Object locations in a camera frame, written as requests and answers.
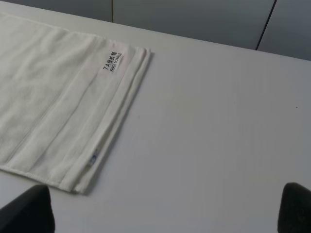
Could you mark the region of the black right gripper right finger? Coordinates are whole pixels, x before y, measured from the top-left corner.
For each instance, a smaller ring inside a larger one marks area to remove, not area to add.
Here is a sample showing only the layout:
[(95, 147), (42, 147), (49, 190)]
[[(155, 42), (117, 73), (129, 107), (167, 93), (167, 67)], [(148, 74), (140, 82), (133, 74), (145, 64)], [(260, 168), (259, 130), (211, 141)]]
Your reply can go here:
[(284, 186), (278, 214), (279, 233), (311, 231), (311, 191), (298, 183)]

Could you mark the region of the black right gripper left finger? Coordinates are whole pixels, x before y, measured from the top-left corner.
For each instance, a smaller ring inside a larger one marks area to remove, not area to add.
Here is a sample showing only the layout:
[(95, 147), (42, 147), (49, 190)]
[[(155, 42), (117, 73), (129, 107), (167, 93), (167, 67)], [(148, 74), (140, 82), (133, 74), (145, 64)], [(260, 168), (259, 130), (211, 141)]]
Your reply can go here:
[(46, 185), (35, 185), (0, 209), (2, 233), (53, 233), (55, 219)]

